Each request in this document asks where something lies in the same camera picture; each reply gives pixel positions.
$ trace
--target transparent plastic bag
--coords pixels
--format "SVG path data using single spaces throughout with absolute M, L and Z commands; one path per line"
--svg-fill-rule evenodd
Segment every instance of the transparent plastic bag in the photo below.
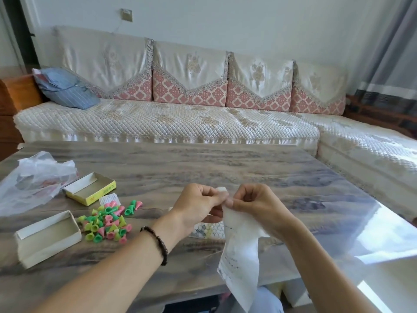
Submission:
M 0 182 L 0 216 L 47 203 L 77 176 L 74 161 L 57 163 L 48 152 L 20 159 L 19 166 Z

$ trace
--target electrical outlet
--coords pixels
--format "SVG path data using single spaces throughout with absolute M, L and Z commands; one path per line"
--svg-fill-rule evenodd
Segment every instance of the electrical outlet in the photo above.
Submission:
M 120 9 L 122 20 L 133 22 L 133 11 L 128 9 Z

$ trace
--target beaded bracelet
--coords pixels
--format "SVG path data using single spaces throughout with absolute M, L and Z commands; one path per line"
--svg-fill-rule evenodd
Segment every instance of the beaded bracelet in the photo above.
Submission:
M 164 260 L 162 261 L 161 266 L 165 266 L 168 262 L 168 249 L 166 248 L 162 239 L 159 236 L 157 236 L 155 231 L 148 226 L 142 227 L 141 231 L 148 231 L 152 234 L 152 236 L 154 236 L 156 238 L 156 240 L 158 241 L 159 248 L 161 249 L 162 256 L 164 258 Z

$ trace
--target sofa seat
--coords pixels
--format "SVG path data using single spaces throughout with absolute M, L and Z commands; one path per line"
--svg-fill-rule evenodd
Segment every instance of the sofa seat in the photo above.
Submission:
M 320 161 L 407 220 L 417 217 L 416 140 L 341 116 L 294 115 L 320 130 Z
M 14 116 L 25 142 L 257 143 L 316 155 L 319 130 L 290 113 L 101 99 L 88 110 L 46 102 Z

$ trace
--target gray curtain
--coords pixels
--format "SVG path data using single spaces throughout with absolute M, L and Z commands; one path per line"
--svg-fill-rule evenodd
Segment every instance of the gray curtain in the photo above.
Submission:
M 356 91 L 361 102 L 417 117 L 417 0 L 403 0 Z M 417 123 L 400 126 L 417 137 Z

